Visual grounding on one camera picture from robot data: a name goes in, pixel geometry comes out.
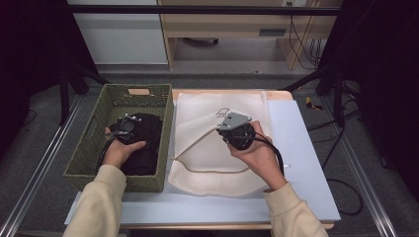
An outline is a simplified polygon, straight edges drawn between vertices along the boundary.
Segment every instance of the floor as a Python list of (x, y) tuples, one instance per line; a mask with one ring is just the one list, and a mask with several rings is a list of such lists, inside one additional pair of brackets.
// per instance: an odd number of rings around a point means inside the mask
[[(312, 66), (306, 58), (302, 58), (301, 62), (305, 67)], [(183, 39), (179, 41), (172, 71), (151, 65), (131, 67), (129, 70), (115, 70), (115, 67), (111, 70), (102, 69), (102, 76), (115, 83), (170, 82), (174, 88), (243, 89), (284, 88), (312, 71), (300, 65), (295, 70), (288, 70), (274, 39), (220, 39), (217, 45)], [(80, 110), (62, 137), (61, 145), (53, 152), (53, 159), (45, 163), (47, 173), (42, 176), (39, 186), (33, 187), (33, 197), (19, 200), (28, 190), (27, 184), (33, 180), (33, 173), (44, 161), (44, 154), (59, 129), (57, 87), (32, 97), (28, 124), (22, 127), (0, 163), (0, 223), (6, 223), (10, 214), (16, 213), (16, 207), (25, 214), (21, 217), (12, 216), (16, 217), (12, 220), (18, 224), (18, 229), (14, 230), (18, 231), (16, 236), (60, 236), (65, 229), (62, 223), (76, 191), (62, 179), (62, 174), (101, 89), (96, 82), (87, 80), (90, 92), (82, 97)], [(330, 108), (332, 100), (329, 96), (316, 97), (313, 91), (316, 83), (310, 82), (293, 92), (307, 127), (331, 120), (327, 108)], [(80, 96), (71, 95), (72, 101), (80, 99)], [(324, 110), (308, 108), (306, 97), (311, 99), (313, 105), (322, 106)], [(348, 102), (345, 113), (357, 109), (349, 96), (344, 96), (344, 101)], [(339, 127), (329, 124), (309, 132), (320, 163), (325, 162), (339, 131)], [(360, 182), (360, 175), (354, 173), (352, 156), (365, 172), (373, 189), (372, 194), (365, 193), (363, 180)], [(342, 139), (337, 143), (324, 173), (326, 178), (344, 181), (352, 187), (339, 182), (329, 183), (342, 211), (342, 220), (328, 231), (330, 236), (419, 236), (419, 204), (403, 185), (397, 172), (381, 166), (374, 142), (362, 123), (362, 115), (354, 114), (347, 118)], [(354, 190), (363, 195), (362, 202)], [(367, 199), (370, 197), (377, 198), (378, 204), (370, 202)], [(359, 213), (352, 214), (358, 212), (361, 203), (364, 206)], [(387, 218), (377, 221), (377, 217), (382, 217), (383, 213)], [(389, 221), (388, 228), (378, 226), (386, 220)], [(394, 233), (383, 233), (386, 230)], [(174, 231), (131, 232), (131, 236), (150, 237), (180, 234)], [(214, 234), (218, 237), (270, 236), (269, 231), (218, 231)]]

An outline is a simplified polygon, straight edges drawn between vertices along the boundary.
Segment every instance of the person's right hand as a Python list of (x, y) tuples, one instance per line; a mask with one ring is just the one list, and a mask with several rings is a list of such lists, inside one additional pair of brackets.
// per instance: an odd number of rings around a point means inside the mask
[[(258, 121), (252, 121), (250, 124), (256, 133), (263, 135), (272, 143), (271, 137), (263, 133), (262, 126)], [(256, 137), (263, 139), (259, 134), (256, 134)], [(246, 150), (237, 150), (230, 144), (228, 144), (228, 149), (230, 149), (232, 156), (242, 160), (256, 175), (260, 176), (272, 191), (281, 188), (287, 183), (287, 180), (281, 173), (274, 150), (267, 144), (254, 140), (252, 145)]]

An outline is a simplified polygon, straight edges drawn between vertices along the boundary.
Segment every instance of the beige sleeve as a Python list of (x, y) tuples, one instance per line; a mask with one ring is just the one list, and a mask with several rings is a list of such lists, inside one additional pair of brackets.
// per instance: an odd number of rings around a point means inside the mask
[(111, 165), (103, 165), (77, 202), (63, 236), (112, 236), (120, 229), (126, 176)]
[(264, 197), (275, 237), (328, 236), (307, 203), (299, 199), (290, 184), (271, 193), (264, 193)]

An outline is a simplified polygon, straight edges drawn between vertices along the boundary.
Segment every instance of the white wall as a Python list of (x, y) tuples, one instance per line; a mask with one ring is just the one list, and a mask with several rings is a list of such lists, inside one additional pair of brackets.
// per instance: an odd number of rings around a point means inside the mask
[[(156, 5), (155, 0), (68, 0), (68, 4)], [(158, 15), (74, 14), (96, 64), (167, 64)]]

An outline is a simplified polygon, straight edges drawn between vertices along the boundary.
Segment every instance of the white cloth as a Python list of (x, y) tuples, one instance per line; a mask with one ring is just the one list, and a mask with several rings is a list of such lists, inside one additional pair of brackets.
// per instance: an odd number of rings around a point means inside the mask
[(258, 120), (269, 135), (264, 92), (180, 94), (176, 106), (175, 159), (168, 181), (187, 193), (238, 197), (266, 187), (245, 163), (232, 157), (216, 128), (228, 111)]

